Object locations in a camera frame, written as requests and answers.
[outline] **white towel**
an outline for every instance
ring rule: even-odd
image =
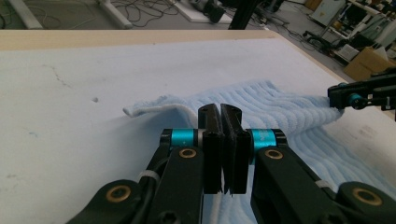
[[[341,183],[360,181],[395,198],[396,188],[321,128],[342,115],[329,107],[327,97],[283,92],[269,81],[255,80],[189,97],[161,96],[155,101],[141,102],[123,110],[128,116],[137,118],[151,112],[176,109],[187,126],[197,128],[198,108],[212,103],[218,107],[219,104],[229,104],[242,109],[244,128],[281,129],[288,137],[290,147],[320,178],[327,180],[333,190],[337,191]],[[256,222],[250,208],[253,170],[250,166],[247,194],[205,196],[206,205],[211,206],[210,223]]]

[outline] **black cable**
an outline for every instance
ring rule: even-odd
[[[56,17],[49,16],[49,15],[47,14],[47,11],[46,11],[44,8],[41,8],[41,7],[32,7],[32,6],[29,6],[29,8],[30,8],[31,11],[32,11],[32,10],[40,10],[41,12],[44,13],[44,15],[36,14],[36,13],[34,13],[34,15],[35,15],[38,19],[42,18],[42,19],[41,19],[41,23],[42,23],[42,26],[43,26],[45,29],[47,29],[47,30],[50,30],[50,29],[57,29],[57,28],[59,28],[59,27],[62,26],[62,22],[61,22],[58,18],[56,18]],[[46,24],[46,20],[47,20],[47,19],[52,19],[52,20],[54,20],[54,21],[56,21],[56,22],[58,22],[58,23],[57,23],[56,25],[54,25],[54,26],[49,27],[49,26]]]
[[[115,4],[115,7],[122,7],[125,10],[126,18],[130,21],[133,26],[136,27],[145,27],[148,25],[150,21],[158,20],[162,18],[164,15],[177,15],[178,9],[174,4],[169,4],[164,0],[134,0],[134,1],[116,1],[112,2]],[[129,9],[134,10],[137,15],[137,18],[132,18],[132,15]],[[151,18],[144,21],[143,24],[139,24],[142,21],[142,14],[149,15]]]
[[[298,41],[303,46],[303,48],[305,48],[305,49],[307,49],[309,51],[315,51],[315,50],[319,51],[319,49],[320,49],[319,47],[317,47],[314,44],[311,44],[308,41],[306,41],[305,38],[302,35],[300,35],[298,32],[290,30],[285,25],[276,25],[275,23],[274,23],[274,25],[275,25],[276,29],[279,31],[280,34],[281,34],[281,32],[279,30],[279,27],[285,29],[288,32],[288,36],[290,38]]]
[[[2,23],[3,23],[1,28],[4,30],[4,29],[6,29],[6,19],[4,19],[2,14],[0,14],[0,19],[1,19]]]
[[[152,170],[158,175],[162,176],[163,175],[163,169],[168,163],[168,158],[163,158],[162,160],[159,160],[156,164],[153,166],[149,166],[147,169]],[[136,213],[134,214],[134,218],[131,222],[131,224],[139,224],[139,223],[146,223],[146,218],[149,214],[149,209],[151,207],[152,200],[155,196],[155,191],[157,186],[156,180],[153,179],[152,177],[148,176],[143,176],[139,180],[139,185],[142,188],[142,202],[137,209]]]
[[[9,16],[9,22],[6,22],[6,26],[12,24],[12,14],[15,13],[15,11],[12,10],[11,5],[9,2],[4,2],[4,5],[7,6],[8,8],[8,16]]]

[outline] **cable on floor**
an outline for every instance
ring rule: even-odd
[[[177,15],[175,4],[166,0],[118,0],[111,2],[116,8],[123,8],[128,21],[136,27],[145,27],[150,21],[158,20],[164,15]],[[149,18],[143,21],[143,14]]]
[[[1,28],[4,30],[4,29],[6,29],[6,19],[4,19],[2,14],[0,14],[0,19],[2,21]]]
[[[322,44],[319,41],[316,40],[312,40],[311,42],[308,42],[305,37],[303,37],[303,35],[299,34],[298,32],[292,31],[290,30],[288,27],[284,26],[284,25],[278,25],[276,23],[273,23],[273,25],[276,27],[276,29],[278,30],[279,34],[282,34],[282,32],[280,31],[279,28],[284,29],[285,31],[288,32],[288,36],[296,41],[298,41],[303,48],[309,50],[309,51],[317,51],[321,54],[324,54],[328,57],[332,57],[331,54],[328,53],[327,50],[323,50],[322,49]],[[331,43],[332,48],[335,48],[335,43],[339,42],[340,39],[336,39]]]
[[[1,14],[1,16],[4,19],[4,22],[6,23],[5,27],[2,29],[6,29],[7,26],[12,24],[12,15],[14,15],[16,12],[12,10],[11,5],[7,1],[3,1],[3,6],[6,6],[8,9],[7,14]]]
[[[67,1],[64,1],[64,0],[24,0],[24,2],[27,2],[27,3],[28,2],[48,2],[48,3],[77,2],[77,3],[80,3],[83,6],[85,6],[85,8],[87,8],[87,10],[90,12],[91,17],[89,19],[85,20],[85,21],[82,21],[82,22],[76,24],[76,25],[64,28],[65,30],[73,30],[73,29],[76,29],[76,28],[78,28],[79,26],[81,26],[81,25],[83,25],[85,23],[88,23],[90,21],[96,20],[96,15],[93,13],[93,11],[91,10],[90,6],[88,6],[87,3],[85,3],[85,2],[83,2],[81,0],[67,0]],[[63,23],[61,22],[61,20],[59,18],[56,18],[54,16],[50,16],[48,14],[48,12],[44,8],[36,7],[36,6],[28,6],[28,7],[29,8],[35,8],[35,9],[38,9],[41,12],[43,12],[43,14],[35,14],[35,16],[40,17],[40,18],[43,17],[41,22],[42,22],[42,25],[43,25],[44,28],[46,28],[46,29],[59,29],[63,25]],[[53,19],[54,21],[57,21],[58,25],[50,27],[49,25],[46,24],[46,20],[47,19]]]

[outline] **blue cylindrical joint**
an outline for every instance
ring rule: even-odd
[[[357,93],[350,94],[347,99],[349,105],[352,106],[354,109],[363,109],[364,107],[366,107],[367,100],[365,100]]]
[[[193,147],[194,129],[173,129],[171,138],[172,147]]]
[[[253,139],[253,152],[250,164],[253,165],[256,161],[256,154],[263,147],[275,147],[276,137],[274,131],[271,129],[250,129]]]

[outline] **robotic arm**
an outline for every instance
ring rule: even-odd
[[[367,80],[350,84],[341,83],[328,89],[330,106],[338,109],[352,106],[363,109],[380,105],[382,110],[394,110],[396,106],[396,67],[373,74]]]
[[[138,182],[103,186],[68,223],[201,223],[205,194],[245,194],[259,223],[394,223],[396,202],[360,182],[333,192],[276,129],[241,127],[242,111],[205,105],[198,129],[165,129]]]

